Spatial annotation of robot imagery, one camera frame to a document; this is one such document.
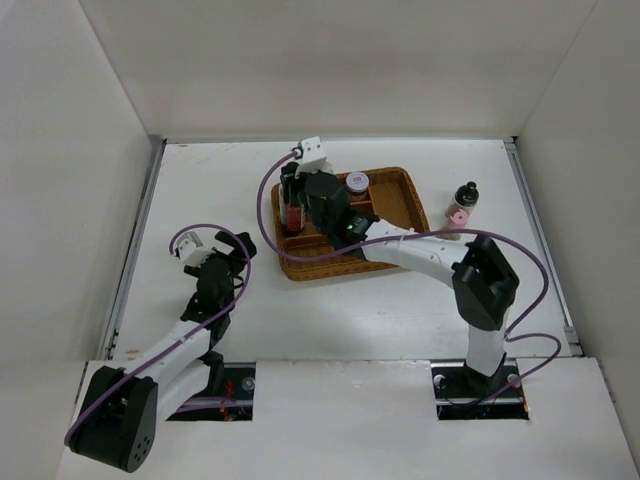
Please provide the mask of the tall dark soy sauce bottle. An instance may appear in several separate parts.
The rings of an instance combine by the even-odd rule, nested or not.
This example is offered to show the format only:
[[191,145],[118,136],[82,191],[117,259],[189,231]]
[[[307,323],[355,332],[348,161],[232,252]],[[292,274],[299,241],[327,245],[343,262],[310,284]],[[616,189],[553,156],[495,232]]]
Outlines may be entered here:
[[290,187],[290,197],[288,199],[288,225],[285,231],[289,235],[299,234],[305,227],[306,210],[300,200],[300,187],[296,180]]

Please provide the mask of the red white lid spice jar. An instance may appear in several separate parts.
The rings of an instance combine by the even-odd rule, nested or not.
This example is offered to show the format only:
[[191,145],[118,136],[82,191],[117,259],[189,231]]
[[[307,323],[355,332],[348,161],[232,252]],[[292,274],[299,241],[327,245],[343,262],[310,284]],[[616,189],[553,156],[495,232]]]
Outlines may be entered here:
[[351,202],[368,199],[370,180],[364,172],[350,172],[345,179],[345,185]]

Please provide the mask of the red sauce bottle green label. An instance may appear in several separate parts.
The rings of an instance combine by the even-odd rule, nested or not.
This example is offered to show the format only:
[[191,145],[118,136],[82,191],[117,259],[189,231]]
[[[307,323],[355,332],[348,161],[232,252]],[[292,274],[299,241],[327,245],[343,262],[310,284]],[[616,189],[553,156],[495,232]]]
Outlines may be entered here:
[[281,182],[278,185],[279,195],[279,217],[283,229],[287,229],[288,225],[288,199],[289,199],[289,187],[285,182]]

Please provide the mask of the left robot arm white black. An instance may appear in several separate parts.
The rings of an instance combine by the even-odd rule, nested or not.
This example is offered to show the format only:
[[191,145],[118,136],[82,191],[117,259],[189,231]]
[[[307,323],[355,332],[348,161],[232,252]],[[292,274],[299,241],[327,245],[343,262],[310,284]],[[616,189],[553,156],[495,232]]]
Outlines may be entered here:
[[159,423],[191,397],[214,398],[224,387],[224,361],[214,352],[245,292],[256,246],[246,232],[215,229],[224,253],[183,229],[170,252],[196,280],[195,293],[172,330],[139,358],[102,366],[91,377],[79,414],[66,433],[73,453],[133,473],[153,446]]

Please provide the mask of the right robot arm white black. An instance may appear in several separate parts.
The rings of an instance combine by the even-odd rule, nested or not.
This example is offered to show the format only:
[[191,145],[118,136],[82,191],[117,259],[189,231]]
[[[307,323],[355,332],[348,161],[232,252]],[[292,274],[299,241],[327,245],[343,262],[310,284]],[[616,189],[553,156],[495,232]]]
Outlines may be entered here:
[[327,171],[305,172],[296,161],[280,169],[281,218],[293,225],[300,207],[336,251],[369,262],[388,263],[418,272],[451,288],[459,316],[468,325],[463,369],[466,388],[489,394],[500,383],[504,366],[505,322],[519,279],[496,243],[483,235],[465,245],[433,237],[412,239],[410,230],[357,209],[346,187]]

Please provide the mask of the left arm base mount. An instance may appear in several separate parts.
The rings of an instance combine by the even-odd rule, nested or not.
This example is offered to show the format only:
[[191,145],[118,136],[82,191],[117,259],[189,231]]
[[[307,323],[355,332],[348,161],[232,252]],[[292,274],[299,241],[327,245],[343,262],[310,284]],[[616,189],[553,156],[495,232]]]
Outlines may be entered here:
[[256,363],[226,362],[210,352],[202,360],[210,369],[207,386],[189,398],[168,420],[240,422],[253,419]]

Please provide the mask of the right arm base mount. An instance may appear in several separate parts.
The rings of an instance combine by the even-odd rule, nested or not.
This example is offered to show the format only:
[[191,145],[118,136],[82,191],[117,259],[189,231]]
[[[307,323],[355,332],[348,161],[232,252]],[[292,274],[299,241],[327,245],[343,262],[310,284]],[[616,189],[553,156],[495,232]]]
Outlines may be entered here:
[[519,369],[507,360],[489,379],[464,363],[431,365],[435,410],[439,420],[528,420]]

